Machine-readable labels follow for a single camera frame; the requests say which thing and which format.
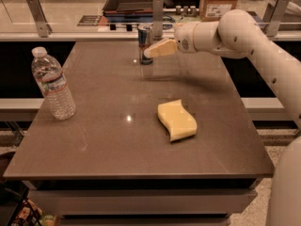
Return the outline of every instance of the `brown tabletop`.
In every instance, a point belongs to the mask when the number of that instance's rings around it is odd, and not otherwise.
[[[56,121],[44,103],[5,177],[53,179],[261,178],[273,164],[218,56],[138,60],[136,40],[76,42],[64,67],[77,106]],[[157,106],[182,99],[197,134],[169,142]]]

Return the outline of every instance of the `desk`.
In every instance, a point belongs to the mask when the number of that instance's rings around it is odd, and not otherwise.
[[[5,177],[63,216],[242,212],[274,167],[221,58],[135,59],[136,40],[76,42],[64,65],[76,114],[55,121],[44,103]],[[198,131],[170,143],[157,106],[177,99]]]

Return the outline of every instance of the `small bottle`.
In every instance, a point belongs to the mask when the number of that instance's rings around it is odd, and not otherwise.
[[[63,121],[74,115],[76,106],[59,62],[43,47],[32,50],[32,73],[40,91],[56,119]]]

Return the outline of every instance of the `bottle label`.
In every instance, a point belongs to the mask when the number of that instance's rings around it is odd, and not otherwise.
[[[40,84],[45,94],[56,93],[63,90],[67,86],[67,82],[63,73],[54,80],[44,82],[41,81]]]

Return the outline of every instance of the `trash bin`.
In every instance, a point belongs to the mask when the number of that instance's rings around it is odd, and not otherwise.
[[[268,2],[271,5],[268,7],[274,9],[277,0],[269,0]],[[279,30],[301,30],[301,0],[291,0],[281,19],[281,23]]]

